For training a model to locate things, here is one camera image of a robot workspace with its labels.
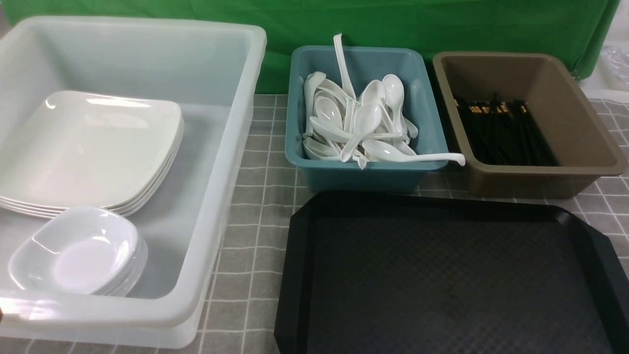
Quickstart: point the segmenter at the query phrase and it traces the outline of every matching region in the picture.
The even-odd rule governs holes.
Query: green backdrop
[[[285,93],[307,44],[542,52],[588,77],[619,0],[3,0],[9,20],[39,14],[189,18],[258,25],[267,53],[258,93]]]

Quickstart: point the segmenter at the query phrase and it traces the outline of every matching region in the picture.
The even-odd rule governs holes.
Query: white plastic spoon
[[[335,127],[343,128],[343,118],[337,104],[327,97],[319,97],[314,102],[314,111],[319,118],[325,118]]]
[[[373,80],[360,94],[358,101],[361,105],[368,105],[369,103],[378,103],[383,105],[386,99],[387,93],[384,90],[384,85],[380,80]]]
[[[320,156],[338,157],[338,154],[334,148],[321,144],[320,142],[311,138],[304,139],[304,146],[307,146],[310,150],[317,153]]]
[[[360,94],[360,104],[368,105],[370,103],[377,103],[378,105],[382,105],[383,108],[386,100],[386,90],[384,89],[384,85],[380,80],[371,81],[367,87],[364,89],[362,94]],[[389,112],[386,109],[383,109],[384,116],[382,118],[382,122],[387,132],[394,133],[393,130],[393,121],[389,116]]]
[[[310,160],[339,161],[338,156],[322,155],[318,151],[312,150],[310,146],[307,145],[304,145],[304,151],[306,152],[306,156],[308,156]]]
[[[404,128],[402,127],[402,105],[404,104],[404,85],[399,77],[394,74],[389,74],[382,79],[382,84],[386,90],[386,103],[391,107],[393,112],[393,127],[395,133],[400,136],[404,134]]]
[[[319,140],[316,135],[320,135],[323,137],[322,140],[331,140],[334,142],[346,143],[352,138],[352,134],[345,132],[334,125],[327,122],[327,119],[319,118],[316,116],[310,116],[310,123],[314,128],[313,138],[315,140]],[[399,139],[396,134],[386,133],[386,134],[369,134],[363,138],[363,140],[383,140],[383,139]]]
[[[335,142],[330,142],[330,145],[336,145],[338,152],[335,148],[332,148],[332,146],[320,144],[310,138],[305,138],[303,144],[304,151],[306,151],[306,155],[310,158],[310,160],[340,161],[338,152],[340,152],[341,149]],[[353,151],[352,160],[358,163],[358,167],[360,167],[360,169],[365,169],[367,167],[367,163],[369,162],[369,160],[367,160],[367,158],[358,150]]]
[[[314,131],[326,140],[346,143],[352,138],[352,134],[344,132],[336,126],[330,124],[325,118],[312,116],[309,120]]]
[[[350,74],[347,72],[347,64],[345,63],[345,53],[343,53],[343,35],[334,36],[334,51],[337,53],[338,70],[341,72],[341,84],[343,91],[352,99],[356,100],[356,92],[353,90]]]
[[[351,133],[353,130],[353,116],[356,110],[356,101],[351,98],[345,100],[345,118],[343,118],[343,130]]]
[[[356,111],[354,117],[354,132],[352,138],[347,142],[343,151],[341,151],[341,161],[347,162],[352,157],[352,152],[358,144],[367,135],[372,134],[374,130],[382,123],[382,107],[375,103],[361,106]]]
[[[445,154],[425,154],[417,156],[404,155],[400,150],[397,150],[391,144],[387,144],[378,140],[365,140],[362,142],[362,147],[365,152],[375,156],[377,159],[383,161],[392,161],[397,163],[413,163],[413,162],[428,162],[428,161],[456,161],[459,165],[465,166],[465,156],[462,154],[456,154],[448,152]]]
[[[321,134],[317,133],[316,131],[313,131],[313,135],[311,136],[312,139],[314,139],[314,141],[319,142],[320,144],[325,144],[326,141],[328,141],[326,138],[324,138]]]
[[[365,157],[367,158],[368,161],[376,163],[380,160],[378,160],[377,157],[373,156],[372,154],[369,154],[367,151],[365,151]]]
[[[399,150],[400,152],[402,152],[404,155],[408,155],[408,156],[417,156],[417,153],[411,149],[411,147],[409,145],[407,145],[404,140],[402,139],[392,139],[393,141],[393,146]]]
[[[410,135],[411,139],[417,138],[417,136],[420,134],[420,130],[417,128],[417,126],[404,116],[402,116],[402,119],[406,123],[406,128],[408,128],[408,135]]]
[[[304,82],[304,100],[306,103],[306,132],[305,136],[310,136],[313,134],[313,128],[310,125],[310,121],[308,117],[313,114],[313,109],[315,105],[315,91],[316,88],[325,80],[325,73],[320,71],[315,71],[312,74],[308,75],[306,81]]]
[[[338,109],[341,111],[341,116],[343,115],[345,111],[345,103],[340,103],[336,97],[334,97],[332,94],[330,94],[327,91],[323,91],[322,89],[317,89],[316,92],[314,93],[314,102],[316,102],[316,99],[319,97],[327,97],[331,99],[332,102],[334,102],[334,104],[336,104]]]
[[[382,125],[380,127],[377,127],[376,130],[374,131],[375,134],[382,134],[385,133],[384,128],[382,127]],[[404,153],[405,155],[408,156],[415,156],[417,155],[415,153],[415,151],[413,151],[405,142],[403,139],[382,139],[382,141],[384,141],[387,144],[391,144],[394,147],[396,147],[398,150],[400,150],[402,153]]]
[[[351,98],[347,93],[345,93],[345,91],[343,91],[343,89],[339,85],[337,85],[334,81],[330,79],[323,80],[318,89],[330,93],[342,104],[345,104],[345,100],[347,98]]]

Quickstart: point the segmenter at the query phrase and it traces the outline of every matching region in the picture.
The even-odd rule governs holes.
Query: stack of plates
[[[164,180],[183,131],[174,102],[57,92],[0,148],[0,207],[52,218],[90,205],[129,216]]]

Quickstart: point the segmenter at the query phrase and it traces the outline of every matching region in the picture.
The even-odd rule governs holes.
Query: gray checkered tablecloth
[[[629,106],[592,101],[629,156]],[[285,95],[256,96],[253,122],[236,189],[230,224],[218,256],[198,335],[182,350],[0,338],[0,354],[273,354],[273,327],[282,278],[289,218],[312,193],[284,157]],[[570,200],[508,200],[561,206],[608,235],[629,270],[629,173],[601,178]],[[418,187],[424,197],[463,198],[462,175],[429,174]]]

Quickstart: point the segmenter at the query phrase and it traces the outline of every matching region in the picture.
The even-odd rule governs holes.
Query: brown plastic bin
[[[570,198],[627,160],[564,65],[545,54],[444,52],[435,74],[477,197]],[[498,166],[478,161],[454,95],[470,101],[525,100],[559,167]]]

